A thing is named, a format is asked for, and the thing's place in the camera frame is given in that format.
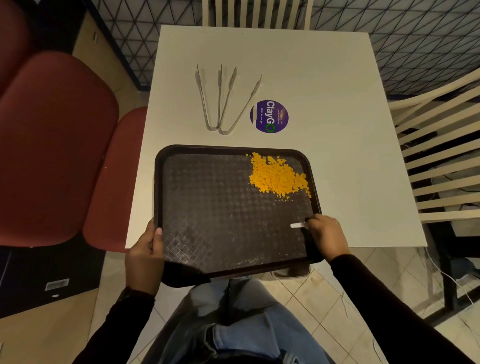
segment forearm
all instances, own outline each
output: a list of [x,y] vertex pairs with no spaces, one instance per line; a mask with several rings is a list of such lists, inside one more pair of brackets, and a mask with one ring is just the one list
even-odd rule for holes
[[153,297],[127,297],[114,304],[73,364],[127,363],[154,303]]
[[330,265],[390,364],[416,360],[472,363],[401,302],[355,256],[338,256]]

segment tray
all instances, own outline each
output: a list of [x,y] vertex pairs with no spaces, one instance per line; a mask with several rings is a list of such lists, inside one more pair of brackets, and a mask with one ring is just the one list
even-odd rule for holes
[[[250,184],[252,152],[305,173],[304,191],[280,200]],[[293,222],[321,213],[307,158],[297,150],[171,145],[155,159],[155,226],[162,227],[171,287],[311,264],[323,259]]]

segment yellow clay crumbs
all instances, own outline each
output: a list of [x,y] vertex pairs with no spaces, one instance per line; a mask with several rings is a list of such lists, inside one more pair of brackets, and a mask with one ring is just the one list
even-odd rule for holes
[[278,197],[285,197],[286,194],[305,190],[308,197],[311,198],[312,195],[305,179],[307,175],[305,173],[295,173],[293,168],[285,161],[285,159],[279,157],[275,160],[273,157],[265,158],[258,153],[253,153],[253,171],[250,176],[250,183],[260,189],[260,192],[272,191]]

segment hand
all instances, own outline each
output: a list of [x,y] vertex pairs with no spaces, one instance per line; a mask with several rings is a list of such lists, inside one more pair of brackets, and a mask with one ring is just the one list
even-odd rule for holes
[[308,219],[305,227],[312,233],[318,250],[328,263],[343,254],[352,254],[340,223],[329,216],[315,214]]
[[126,285],[155,297],[164,263],[162,228],[155,230],[152,219],[125,256]]

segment purple circular sticker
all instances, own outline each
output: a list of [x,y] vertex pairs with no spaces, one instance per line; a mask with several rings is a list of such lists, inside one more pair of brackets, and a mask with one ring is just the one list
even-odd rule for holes
[[[256,117],[253,110],[257,108]],[[262,100],[250,110],[250,121],[255,127],[264,133],[277,133],[282,131],[288,124],[287,109],[277,101]]]

